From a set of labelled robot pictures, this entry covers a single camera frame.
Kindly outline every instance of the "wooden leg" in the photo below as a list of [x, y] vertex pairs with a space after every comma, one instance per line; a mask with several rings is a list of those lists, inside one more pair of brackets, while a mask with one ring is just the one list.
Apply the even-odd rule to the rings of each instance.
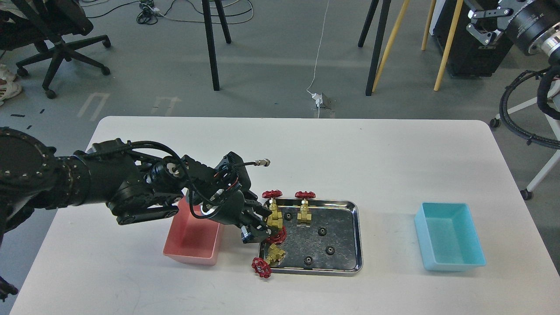
[[426, 21], [426, 28], [424, 29], [424, 38], [422, 38], [422, 51], [426, 50], [426, 43], [428, 42], [428, 32], [430, 31], [430, 24], [432, 24], [433, 9], [436, 7], [436, 0], [430, 3], [430, 11], [428, 12], [428, 20]]
[[451, 27], [449, 28], [449, 35], [447, 36], [447, 42], [445, 43], [444, 56], [441, 58], [440, 71], [437, 73], [436, 85], [433, 87], [434, 91], [439, 91], [441, 86], [441, 79], [444, 76], [445, 65], [447, 64], [447, 59], [449, 58], [449, 51], [451, 51], [451, 45], [453, 43], [453, 37], [455, 36], [455, 30], [457, 29], [457, 23], [459, 22], [459, 13], [461, 13], [462, 6], [463, 0], [457, 0], [455, 12], [453, 13], [453, 19], [451, 20]]
[[387, 58], [389, 57], [389, 53], [391, 52], [391, 48], [393, 47], [393, 43], [395, 42], [396, 34], [399, 32], [400, 24], [403, 22], [403, 17], [407, 11], [409, 2], [410, 0], [404, 0], [403, 6], [400, 8], [399, 16], [397, 16], [396, 18], [395, 26], [393, 26], [393, 30], [391, 31], [391, 35], [389, 36], [389, 40], [387, 41], [387, 47], [385, 47], [383, 57], [381, 57], [379, 69], [377, 70], [377, 74], [375, 75], [374, 87], [371, 89], [372, 93], [375, 92], [375, 88], [377, 87], [377, 83], [379, 82], [379, 78], [381, 77], [381, 73], [383, 72], [383, 68], [385, 67], [385, 62], [387, 62]]

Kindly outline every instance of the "black table leg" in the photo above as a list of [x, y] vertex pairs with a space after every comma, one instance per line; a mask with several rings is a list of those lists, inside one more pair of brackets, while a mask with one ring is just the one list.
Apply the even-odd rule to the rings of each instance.
[[230, 29], [227, 27], [226, 15], [223, 12], [222, 0], [214, 0], [218, 16], [220, 17], [220, 24], [222, 24], [223, 35], [226, 38], [226, 43], [231, 44]]
[[204, 14], [204, 26], [206, 27], [206, 42], [208, 43], [208, 56], [210, 58], [210, 71], [212, 72], [212, 85], [214, 86], [214, 91], [219, 91], [220, 80], [218, 79], [218, 64], [216, 62], [216, 48], [214, 47], [214, 33], [212, 32], [212, 16], [210, 15], [209, 0], [202, 0], [202, 13]]
[[374, 19], [375, 9], [379, 0], [371, 0], [370, 10], [367, 11], [366, 22], [363, 24], [362, 34], [360, 35], [360, 40], [358, 41], [358, 47], [363, 47], [363, 42], [366, 41], [367, 32], [370, 30], [371, 21]]
[[389, 6], [391, 6], [391, 0], [383, 0], [377, 35], [375, 35], [374, 54], [371, 57], [370, 75], [367, 77], [366, 96], [371, 96], [371, 90], [374, 88], [379, 55], [381, 54], [381, 45], [383, 44], [383, 35], [385, 34], [385, 25], [387, 24], [387, 16], [389, 15]]

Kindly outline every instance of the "white cable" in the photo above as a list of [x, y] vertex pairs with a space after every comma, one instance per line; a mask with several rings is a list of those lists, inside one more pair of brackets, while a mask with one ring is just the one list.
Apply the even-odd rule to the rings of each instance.
[[311, 80], [311, 84], [309, 84], [309, 86], [305, 89], [307, 93], [311, 95], [313, 95], [313, 93], [311, 93], [309, 89], [313, 85], [313, 82], [315, 82], [315, 74], [317, 72], [317, 61], [319, 60], [319, 50], [321, 49], [321, 42], [323, 41], [323, 33], [325, 32], [326, 13], [329, 11], [329, 3], [330, 0], [326, 2], [325, 17], [323, 18], [323, 29], [321, 30], [321, 39], [319, 40], [319, 47], [317, 48], [317, 58], [315, 58], [315, 68], [313, 69], [313, 80]]

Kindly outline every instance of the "white stand leg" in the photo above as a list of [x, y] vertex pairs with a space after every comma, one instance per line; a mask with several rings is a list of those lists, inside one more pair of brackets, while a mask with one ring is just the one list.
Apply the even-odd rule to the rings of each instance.
[[[552, 87], [550, 88], [550, 91], [548, 91], [548, 98], [554, 98], [555, 101], [557, 101], [556, 99], [558, 99], [558, 94], [560, 93], [560, 81], [554, 81]], [[528, 101], [525, 101], [517, 106], [514, 106], [510, 109], [507, 110], [508, 114], [511, 113], [515, 113], [518, 112], [521, 109], [527, 108], [531, 105], [535, 105], [536, 104], [536, 98], [532, 98]], [[549, 117], [548, 115], [545, 115], [545, 117], [547, 118], [548, 123], [550, 124], [550, 127], [552, 128], [552, 131], [554, 132], [554, 135], [556, 136], [556, 139], [560, 140], [560, 123], [558, 123], [557, 120]], [[497, 114], [495, 116], [495, 120], [499, 120], [500, 119], [500, 114]], [[529, 185], [527, 185], [527, 191], [521, 191], [521, 193], [523, 194], [523, 198], [525, 200], [529, 200], [533, 197], [532, 191], [535, 189], [535, 187], [537, 187], [538, 184], [540, 184], [540, 182], [543, 181], [543, 179], [547, 176], [547, 174], [550, 172], [550, 170], [552, 170], [552, 168], [556, 165], [556, 163], [558, 163], [558, 161], [560, 161], [560, 150], [556, 150], [556, 152], [554, 153], [554, 155], [552, 156], [552, 158], [550, 160], [548, 160], [548, 162], [544, 165], [544, 167], [539, 171], [539, 173], [535, 176], [535, 178], [533, 178], [533, 180], [531, 180], [531, 182], [529, 183]]]
[[527, 190], [532, 192], [535, 187], [543, 181], [544, 177], [552, 170], [552, 168], [560, 161], [560, 150], [556, 150], [556, 153], [548, 160], [544, 167], [539, 171], [539, 173], [531, 180], [527, 185]]

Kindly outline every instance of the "white table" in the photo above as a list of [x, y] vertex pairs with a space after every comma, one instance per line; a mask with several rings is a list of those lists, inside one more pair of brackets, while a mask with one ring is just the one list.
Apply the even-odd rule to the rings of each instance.
[[[257, 194], [354, 202], [363, 269], [263, 280], [250, 268], [257, 245], [233, 226], [215, 266], [184, 265], [162, 255], [171, 219], [118, 226], [104, 205], [70, 207], [54, 218], [12, 315], [560, 312], [560, 278], [483, 122], [107, 117], [92, 143], [116, 137], [210, 166], [230, 150], [269, 158], [248, 168]], [[423, 268], [413, 222], [423, 201], [470, 206], [487, 266]]]

